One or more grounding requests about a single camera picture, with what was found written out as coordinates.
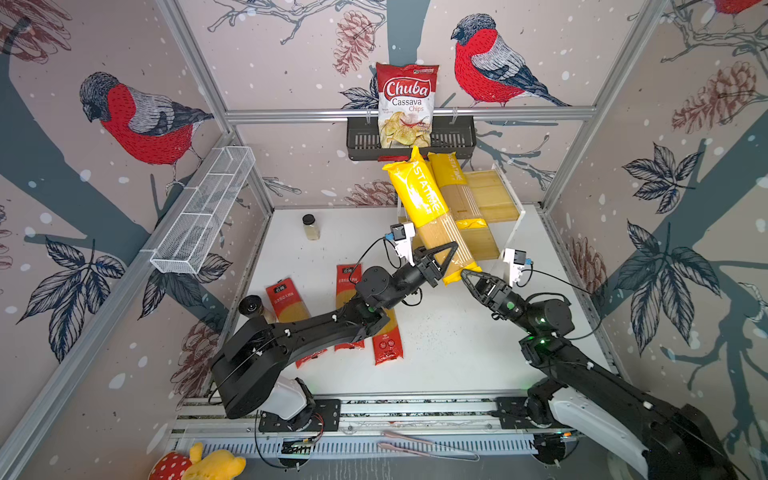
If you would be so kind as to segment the red pasta bag left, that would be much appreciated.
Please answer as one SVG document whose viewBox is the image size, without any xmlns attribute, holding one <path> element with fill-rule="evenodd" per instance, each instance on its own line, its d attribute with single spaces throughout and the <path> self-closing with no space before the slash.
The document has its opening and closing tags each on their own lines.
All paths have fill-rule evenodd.
<svg viewBox="0 0 768 480">
<path fill-rule="evenodd" d="M 296 323 L 311 317 L 291 278 L 267 286 L 265 291 L 279 323 Z"/>
</svg>

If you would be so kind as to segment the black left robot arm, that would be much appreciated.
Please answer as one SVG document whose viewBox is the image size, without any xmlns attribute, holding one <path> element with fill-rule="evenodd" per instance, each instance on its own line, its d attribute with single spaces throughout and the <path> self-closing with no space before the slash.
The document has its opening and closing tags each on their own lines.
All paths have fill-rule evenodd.
<svg viewBox="0 0 768 480">
<path fill-rule="evenodd" d="M 259 409 L 289 364 L 342 343 L 377 335 L 387 312 L 425 283 L 435 287 L 447 273 L 458 243 L 423 249 L 395 272 L 367 268 L 355 294 L 337 310 L 291 323 L 269 324 L 252 315 L 211 361 L 225 415 L 239 419 Z"/>
</svg>

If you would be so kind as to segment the yellow spaghetti bag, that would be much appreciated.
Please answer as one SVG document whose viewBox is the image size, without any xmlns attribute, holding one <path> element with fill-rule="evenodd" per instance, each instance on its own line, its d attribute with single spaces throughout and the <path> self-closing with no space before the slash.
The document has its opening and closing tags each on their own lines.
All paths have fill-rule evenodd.
<svg viewBox="0 0 768 480">
<path fill-rule="evenodd" d="M 389 163 L 382 169 L 388 173 L 408 218 L 427 249 L 457 243 L 443 283 L 459 281 L 463 270 L 481 272 L 419 148 L 412 147 L 408 161 Z"/>
<path fill-rule="evenodd" d="M 487 227 L 468 180 L 455 153 L 428 154 L 438 188 L 459 230 Z"/>
</svg>

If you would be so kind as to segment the yellow plush toy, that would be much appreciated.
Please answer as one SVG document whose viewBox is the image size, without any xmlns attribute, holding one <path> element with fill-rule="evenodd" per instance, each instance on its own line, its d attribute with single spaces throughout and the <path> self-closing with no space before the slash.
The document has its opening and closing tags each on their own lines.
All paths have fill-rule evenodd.
<svg viewBox="0 0 768 480">
<path fill-rule="evenodd" d="M 184 471 L 183 480 L 232 480 L 241 475 L 247 461 L 226 449 L 203 456 L 203 444 L 194 444 L 189 451 L 191 465 Z"/>
</svg>

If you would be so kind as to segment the red strawberry plush toy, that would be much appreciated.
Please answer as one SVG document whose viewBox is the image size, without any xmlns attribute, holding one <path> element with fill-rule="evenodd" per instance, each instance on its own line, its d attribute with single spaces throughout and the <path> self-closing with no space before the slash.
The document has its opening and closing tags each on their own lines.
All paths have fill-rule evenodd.
<svg viewBox="0 0 768 480">
<path fill-rule="evenodd" d="M 152 468 L 148 480 L 182 480 L 192 466 L 190 459 L 177 452 L 164 455 Z"/>
</svg>

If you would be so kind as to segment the metal base rail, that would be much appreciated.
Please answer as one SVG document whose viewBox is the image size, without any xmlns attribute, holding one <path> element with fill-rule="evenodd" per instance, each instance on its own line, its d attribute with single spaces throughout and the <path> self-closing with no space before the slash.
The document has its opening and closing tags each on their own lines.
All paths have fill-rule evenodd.
<svg viewBox="0 0 768 480">
<path fill-rule="evenodd" d="M 534 425 L 521 393 L 332 395 L 316 399 L 311 423 L 292 431 L 274 414 L 257 411 L 229 420 L 222 406 L 186 402 L 170 429 L 167 451 L 226 449 L 236 456 L 293 467 L 310 461 L 423 458 L 377 447 L 383 431 L 432 440 L 490 456 L 533 455 L 557 463 L 578 445 L 564 426 Z"/>
</svg>

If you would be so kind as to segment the small spice jar black lid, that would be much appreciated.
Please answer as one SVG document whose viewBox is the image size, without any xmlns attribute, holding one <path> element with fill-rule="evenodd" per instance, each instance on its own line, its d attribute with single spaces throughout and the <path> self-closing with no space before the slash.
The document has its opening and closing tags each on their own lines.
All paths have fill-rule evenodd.
<svg viewBox="0 0 768 480">
<path fill-rule="evenodd" d="M 308 240 L 316 241 L 320 239 L 320 230 L 317 223 L 317 219 L 313 214 L 305 214 L 302 216 L 302 224 L 305 235 Z"/>
</svg>

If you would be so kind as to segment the red pasta bag middle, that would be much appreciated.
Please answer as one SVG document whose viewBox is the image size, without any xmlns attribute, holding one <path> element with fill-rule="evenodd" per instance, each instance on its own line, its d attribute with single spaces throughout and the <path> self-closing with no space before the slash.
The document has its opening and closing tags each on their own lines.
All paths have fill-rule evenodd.
<svg viewBox="0 0 768 480">
<path fill-rule="evenodd" d="M 356 293 L 355 284 L 362 278 L 362 270 L 358 264 L 345 264 L 337 266 L 336 276 L 336 308 L 342 308 Z M 342 343 L 334 347 L 335 351 L 364 349 L 363 340 L 353 343 Z"/>
</svg>

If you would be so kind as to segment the red pasta bag right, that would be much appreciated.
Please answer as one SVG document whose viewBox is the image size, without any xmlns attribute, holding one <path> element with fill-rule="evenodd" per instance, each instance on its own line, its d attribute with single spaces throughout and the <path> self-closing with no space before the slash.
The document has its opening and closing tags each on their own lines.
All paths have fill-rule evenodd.
<svg viewBox="0 0 768 480">
<path fill-rule="evenodd" d="M 388 323 L 373 337 L 375 364 L 398 360 L 404 357 L 399 325 L 394 310 L 386 311 Z"/>
</svg>

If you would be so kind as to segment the Chuba cassava chips bag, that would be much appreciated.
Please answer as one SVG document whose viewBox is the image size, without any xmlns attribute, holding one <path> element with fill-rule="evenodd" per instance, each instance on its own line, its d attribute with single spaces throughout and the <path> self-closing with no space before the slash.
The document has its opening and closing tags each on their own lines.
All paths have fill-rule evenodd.
<svg viewBox="0 0 768 480">
<path fill-rule="evenodd" d="M 437 65 L 376 64 L 382 148 L 431 145 L 438 70 Z"/>
</svg>

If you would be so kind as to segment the large spice jar black lid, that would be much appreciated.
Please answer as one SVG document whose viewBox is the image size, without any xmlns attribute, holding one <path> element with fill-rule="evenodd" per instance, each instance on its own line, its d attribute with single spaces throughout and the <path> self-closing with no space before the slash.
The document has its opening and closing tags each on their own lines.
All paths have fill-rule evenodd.
<svg viewBox="0 0 768 480">
<path fill-rule="evenodd" d="M 247 295 L 238 304 L 238 312 L 247 320 L 264 318 L 264 304 L 259 295 Z"/>
</svg>

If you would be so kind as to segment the red pasta bag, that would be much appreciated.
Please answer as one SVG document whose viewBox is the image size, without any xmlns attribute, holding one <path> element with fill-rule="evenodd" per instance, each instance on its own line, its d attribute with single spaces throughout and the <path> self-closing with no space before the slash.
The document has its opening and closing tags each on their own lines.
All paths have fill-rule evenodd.
<svg viewBox="0 0 768 480">
<path fill-rule="evenodd" d="M 404 357 L 399 325 L 394 310 L 386 311 L 388 323 L 373 337 L 375 364 L 398 360 Z"/>
<path fill-rule="evenodd" d="M 311 317 L 291 278 L 267 286 L 265 291 L 279 323 L 296 323 Z"/>
<path fill-rule="evenodd" d="M 362 278 L 362 270 L 358 264 L 345 264 L 337 266 L 336 276 L 336 308 L 342 308 L 356 293 L 355 284 Z M 342 343 L 334 347 L 335 351 L 364 349 L 363 340 L 353 343 Z"/>
</svg>

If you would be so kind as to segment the white frame wooden shelf rack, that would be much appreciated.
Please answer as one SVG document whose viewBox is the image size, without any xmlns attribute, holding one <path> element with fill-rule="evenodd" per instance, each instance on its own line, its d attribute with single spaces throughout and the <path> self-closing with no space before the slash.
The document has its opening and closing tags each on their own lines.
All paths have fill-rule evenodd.
<svg viewBox="0 0 768 480">
<path fill-rule="evenodd" d="M 432 173 L 428 158 L 425 161 Z M 477 264 L 480 261 L 495 260 L 500 257 L 500 248 L 493 238 L 489 225 L 516 221 L 523 214 L 523 210 L 507 191 L 497 171 L 463 172 L 487 222 L 487 227 L 459 231 Z"/>
</svg>

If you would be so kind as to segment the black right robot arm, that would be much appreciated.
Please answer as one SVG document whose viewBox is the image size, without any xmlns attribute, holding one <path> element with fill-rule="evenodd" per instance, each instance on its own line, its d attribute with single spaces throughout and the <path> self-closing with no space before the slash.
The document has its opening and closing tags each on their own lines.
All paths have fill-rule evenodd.
<svg viewBox="0 0 768 480">
<path fill-rule="evenodd" d="M 472 297 L 493 317 L 525 331 L 525 360 L 544 374 L 527 391 L 537 425 L 558 422 L 588 436 L 645 479 L 734 479 L 736 468 L 708 417 L 676 407 L 626 382 L 590 359 L 568 338 L 571 304 L 562 294 L 518 295 L 503 279 L 462 271 Z"/>
</svg>

